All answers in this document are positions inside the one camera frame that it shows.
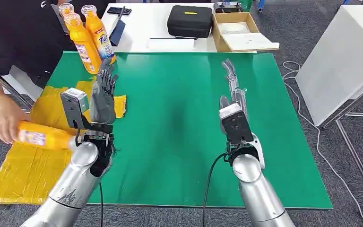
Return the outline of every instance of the orange bottle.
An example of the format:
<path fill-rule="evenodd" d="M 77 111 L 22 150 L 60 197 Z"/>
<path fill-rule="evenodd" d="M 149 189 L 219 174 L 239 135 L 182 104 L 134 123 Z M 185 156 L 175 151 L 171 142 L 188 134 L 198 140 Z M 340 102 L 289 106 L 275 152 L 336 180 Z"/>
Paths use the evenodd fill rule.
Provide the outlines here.
<path fill-rule="evenodd" d="M 74 6 L 70 3 L 62 3 L 58 6 L 60 14 L 65 17 L 67 14 L 74 13 Z"/>
<path fill-rule="evenodd" d="M 101 59 L 112 58 L 111 64 L 114 63 L 116 56 L 104 24 L 96 14 L 96 7 L 85 5 L 81 8 L 81 13 L 86 17 L 86 29 L 90 33 Z"/>
<path fill-rule="evenodd" d="M 72 136 L 66 131 L 45 125 L 21 121 L 18 142 L 51 150 L 68 149 Z"/>
<path fill-rule="evenodd" d="M 87 72 L 97 74 L 101 66 L 101 57 L 96 50 L 93 40 L 87 29 L 83 27 L 80 16 L 75 13 L 65 15 L 66 27 L 69 30 L 70 39 L 76 45 L 78 54 Z"/>

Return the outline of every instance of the person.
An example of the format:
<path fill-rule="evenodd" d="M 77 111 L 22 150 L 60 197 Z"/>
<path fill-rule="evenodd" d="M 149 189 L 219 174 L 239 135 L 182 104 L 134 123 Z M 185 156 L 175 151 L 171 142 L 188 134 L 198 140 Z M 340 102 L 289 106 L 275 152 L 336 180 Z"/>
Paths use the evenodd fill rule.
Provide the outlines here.
<path fill-rule="evenodd" d="M 0 0 L 0 76 L 7 75 L 12 65 L 26 72 L 31 80 L 44 88 L 64 50 L 76 50 L 51 4 L 66 0 Z M 75 12 L 94 4 L 102 16 L 108 0 L 73 0 Z M 17 139 L 19 121 L 29 116 L 0 85 L 0 139 L 13 143 Z"/>

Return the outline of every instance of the black shirt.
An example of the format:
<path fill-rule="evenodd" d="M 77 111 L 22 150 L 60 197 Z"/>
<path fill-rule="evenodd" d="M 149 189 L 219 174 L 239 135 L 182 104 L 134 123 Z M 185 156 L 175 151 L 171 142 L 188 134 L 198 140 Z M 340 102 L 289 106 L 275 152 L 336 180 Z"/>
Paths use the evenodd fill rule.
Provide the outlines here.
<path fill-rule="evenodd" d="M 76 12 L 88 3 L 102 16 L 107 0 L 74 0 Z M 48 1 L 0 0 L 0 75 L 15 65 L 44 87 L 64 50 L 76 50 Z"/>

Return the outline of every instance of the robotic arm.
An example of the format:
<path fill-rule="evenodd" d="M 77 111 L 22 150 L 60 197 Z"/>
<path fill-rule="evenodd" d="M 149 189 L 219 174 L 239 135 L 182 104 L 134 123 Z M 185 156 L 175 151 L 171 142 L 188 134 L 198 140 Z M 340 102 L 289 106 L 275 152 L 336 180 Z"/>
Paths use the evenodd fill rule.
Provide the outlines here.
<path fill-rule="evenodd" d="M 113 89 L 117 75 L 112 78 L 109 63 L 110 59 L 102 63 L 89 105 L 76 89 L 60 94 L 69 126 L 78 129 L 78 135 L 69 141 L 71 160 L 46 201 L 21 227 L 73 226 L 91 192 L 110 168 L 114 152 Z M 82 114 L 88 108 L 92 123 Z M 80 129 L 87 131 L 79 135 Z"/>
<path fill-rule="evenodd" d="M 262 147 L 248 125 L 245 90 L 239 88 L 236 72 L 229 59 L 222 62 L 229 81 L 231 102 L 220 98 L 219 117 L 226 134 L 226 162 L 240 181 L 240 194 L 255 227 L 295 227 L 279 197 L 262 170 Z"/>
<path fill-rule="evenodd" d="M 117 75 L 112 77 L 110 59 L 105 60 L 93 84 L 90 104 L 73 88 L 61 93 L 63 108 L 70 127 L 78 135 L 69 141 L 73 152 L 69 165 L 49 193 L 43 205 L 21 227 L 70 227 L 75 223 L 91 192 L 112 164 L 115 120 L 113 90 Z M 226 134 L 226 162 L 240 181 L 240 194 L 255 227 L 295 227 L 272 185 L 265 178 L 262 147 L 251 132 L 245 90 L 239 83 L 233 64 L 226 60 L 231 102 L 220 98 L 219 117 Z M 91 123 L 83 116 L 90 110 Z M 80 129 L 86 130 L 80 135 Z"/>

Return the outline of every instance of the bottle cap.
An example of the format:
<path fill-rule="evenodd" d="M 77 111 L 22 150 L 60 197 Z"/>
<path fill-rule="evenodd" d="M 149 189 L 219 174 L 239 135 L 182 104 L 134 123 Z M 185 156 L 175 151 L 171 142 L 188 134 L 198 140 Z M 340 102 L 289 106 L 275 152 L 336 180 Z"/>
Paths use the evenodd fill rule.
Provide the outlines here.
<path fill-rule="evenodd" d="M 80 15 L 76 13 L 66 14 L 65 23 L 69 26 L 78 26 L 82 24 Z"/>
<path fill-rule="evenodd" d="M 74 6 L 70 3 L 60 4 L 58 8 L 63 17 L 65 17 L 66 14 L 74 13 Z"/>
<path fill-rule="evenodd" d="M 81 13 L 86 17 L 96 16 L 96 7 L 94 5 L 85 5 L 81 8 Z"/>

